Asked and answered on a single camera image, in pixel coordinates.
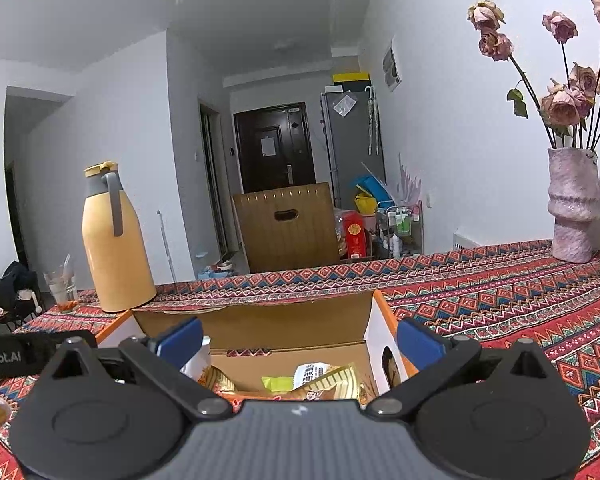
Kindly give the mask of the wall electrical panel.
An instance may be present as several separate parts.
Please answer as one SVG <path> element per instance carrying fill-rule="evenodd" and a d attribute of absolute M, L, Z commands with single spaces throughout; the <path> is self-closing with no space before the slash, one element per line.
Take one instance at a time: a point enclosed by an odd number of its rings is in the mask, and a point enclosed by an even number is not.
<path fill-rule="evenodd" d="M 396 38 L 392 38 L 384 57 L 382 58 L 382 72 L 385 84 L 390 92 L 402 82 L 400 63 L 396 55 Z"/>

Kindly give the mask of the patterned red tablecloth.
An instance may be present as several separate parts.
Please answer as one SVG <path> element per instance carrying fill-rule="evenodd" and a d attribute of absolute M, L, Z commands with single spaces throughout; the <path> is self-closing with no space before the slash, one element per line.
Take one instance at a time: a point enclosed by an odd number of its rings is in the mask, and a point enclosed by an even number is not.
<path fill-rule="evenodd" d="M 157 312 L 277 304 L 379 290 L 396 318 L 488 348 L 533 339 L 591 426 L 579 470 L 600 479 L 600 265 L 555 259 L 546 240 L 162 285 Z"/>

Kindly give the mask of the white black-text snack packet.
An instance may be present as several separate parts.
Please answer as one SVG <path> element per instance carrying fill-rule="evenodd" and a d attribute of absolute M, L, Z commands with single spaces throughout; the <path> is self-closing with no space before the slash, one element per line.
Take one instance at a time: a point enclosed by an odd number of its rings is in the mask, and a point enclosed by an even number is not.
<path fill-rule="evenodd" d="M 292 376 L 292 388 L 298 389 L 308 382 L 320 378 L 330 370 L 332 370 L 332 366 L 324 362 L 301 364 L 294 370 L 294 376 Z"/>

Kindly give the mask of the yellow box atop refrigerator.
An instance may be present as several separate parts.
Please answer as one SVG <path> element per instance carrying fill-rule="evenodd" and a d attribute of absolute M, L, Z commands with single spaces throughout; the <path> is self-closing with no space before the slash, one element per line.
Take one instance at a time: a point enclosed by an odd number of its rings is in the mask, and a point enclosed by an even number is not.
<path fill-rule="evenodd" d="M 363 72 L 332 74 L 332 82 L 334 84 L 357 84 L 358 82 L 368 84 L 370 82 L 370 74 Z"/>

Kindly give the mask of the gold biscuit snack packet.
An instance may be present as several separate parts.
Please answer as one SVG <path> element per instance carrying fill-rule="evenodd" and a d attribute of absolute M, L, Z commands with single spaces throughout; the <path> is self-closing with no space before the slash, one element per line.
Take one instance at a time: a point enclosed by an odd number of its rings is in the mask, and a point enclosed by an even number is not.
<path fill-rule="evenodd" d="M 364 382 L 353 364 L 335 367 L 327 373 L 282 395 L 285 401 L 355 400 L 366 405 L 370 400 Z"/>

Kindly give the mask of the pink textured ceramic vase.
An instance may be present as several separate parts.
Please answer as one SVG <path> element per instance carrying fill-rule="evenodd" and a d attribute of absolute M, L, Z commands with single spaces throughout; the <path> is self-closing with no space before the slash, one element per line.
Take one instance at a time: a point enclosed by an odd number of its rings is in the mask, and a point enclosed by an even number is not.
<path fill-rule="evenodd" d="M 570 263 L 592 259 L 592 223 L 600 216 L 597 156 L 584 148 L 549 148 L 547 210 L 554 217 L 552 255 Z"/>

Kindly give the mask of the black folding chair with clothes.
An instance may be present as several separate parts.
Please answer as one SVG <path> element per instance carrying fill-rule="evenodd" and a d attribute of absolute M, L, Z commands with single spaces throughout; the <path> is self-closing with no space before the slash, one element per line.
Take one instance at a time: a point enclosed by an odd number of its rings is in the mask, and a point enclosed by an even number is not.
<path fill-rule="evenodd" d="M 38 274 L 13 261 L 0 278 L 0 325 L 10 332 L 43 312 Z"/>

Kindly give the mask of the glass cup with straw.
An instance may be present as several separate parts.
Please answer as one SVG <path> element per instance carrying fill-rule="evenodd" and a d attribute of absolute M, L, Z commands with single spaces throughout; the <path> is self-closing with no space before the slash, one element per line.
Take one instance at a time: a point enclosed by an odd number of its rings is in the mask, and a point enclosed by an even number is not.
<path fill-rule="evenodd" d="M 45 283 L 55 300 L 55 306 L 60 312 L 71 312 L 79 305 L 79 295 L 76 289 L 76 274 L 73 260 L 66 255 L 64 263 L 53 271 L 43 273 Z"/>

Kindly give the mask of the red orange cardboard snack box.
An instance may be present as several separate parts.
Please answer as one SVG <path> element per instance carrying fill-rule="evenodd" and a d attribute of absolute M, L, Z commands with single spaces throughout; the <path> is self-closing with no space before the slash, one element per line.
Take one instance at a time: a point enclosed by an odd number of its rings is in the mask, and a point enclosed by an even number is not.
<path fill-rule="evenodd" d="M 262 393 L 263 376 L 289 376 L 313 362 L 354 364 L 373 396 L 417 373 L 401 356 L 398 321 L 378 290 L 198 312 L 129 310 L 99 330 L 96 340 L 114 347 L 129 336 L 158 336 L 190 318 L 198 318 L 210 338 L 211 364 L 241 392 Z"/>

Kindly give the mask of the grey refrigerator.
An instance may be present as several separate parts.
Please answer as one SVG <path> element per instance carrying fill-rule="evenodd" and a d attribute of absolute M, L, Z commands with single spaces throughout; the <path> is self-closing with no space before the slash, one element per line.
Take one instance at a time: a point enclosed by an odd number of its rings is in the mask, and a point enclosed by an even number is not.
<path fill-rule="evenodd" d="M 368 91 L 321 94 L 330 185 L 337 208 L 355 208 L 358 179 L 371 174 L 386 178 L 379 122 L 370 116 L 373 110 Z"/>

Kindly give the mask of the dark entrance door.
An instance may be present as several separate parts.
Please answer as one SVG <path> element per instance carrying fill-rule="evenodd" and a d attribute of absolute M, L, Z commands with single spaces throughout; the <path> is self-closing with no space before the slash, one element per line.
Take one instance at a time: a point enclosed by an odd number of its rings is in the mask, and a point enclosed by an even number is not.
<path fill-rule="evenodd" d="M 237 113 L 234 126 L 244 193 L 316 182 L 303 103 Z"/>

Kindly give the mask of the lime green snack packet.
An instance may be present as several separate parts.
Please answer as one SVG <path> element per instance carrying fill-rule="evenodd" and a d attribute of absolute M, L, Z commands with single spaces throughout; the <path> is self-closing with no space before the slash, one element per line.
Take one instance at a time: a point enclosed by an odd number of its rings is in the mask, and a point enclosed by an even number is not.
<path fill-rule="evenodd" d="M 286 393 L 294 390 L 294 378 L 290 376 L 262 376 L 263 387 L 272 393 Z"/>

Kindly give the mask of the red gift bag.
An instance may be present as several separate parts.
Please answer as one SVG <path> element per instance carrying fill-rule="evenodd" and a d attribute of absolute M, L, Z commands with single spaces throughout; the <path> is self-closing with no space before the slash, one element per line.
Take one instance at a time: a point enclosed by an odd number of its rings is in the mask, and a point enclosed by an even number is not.
<path fill-rule="evenodd" d="M 356 211 L 346 211 L 342 215 L 344 239 L 350 259 L 366 257 L 366 235 L 362 216 Z"/>

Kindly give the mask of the orange snack packet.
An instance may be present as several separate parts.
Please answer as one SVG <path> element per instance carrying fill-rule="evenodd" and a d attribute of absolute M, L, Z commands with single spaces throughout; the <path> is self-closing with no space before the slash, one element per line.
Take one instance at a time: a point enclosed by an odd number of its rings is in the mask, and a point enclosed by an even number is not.
<path fill-rule="evenodd" d="M 204 388 L 214 393 L 235 392 L 236 386 L 219 368 L 207 366 L 197 379 Z"/>

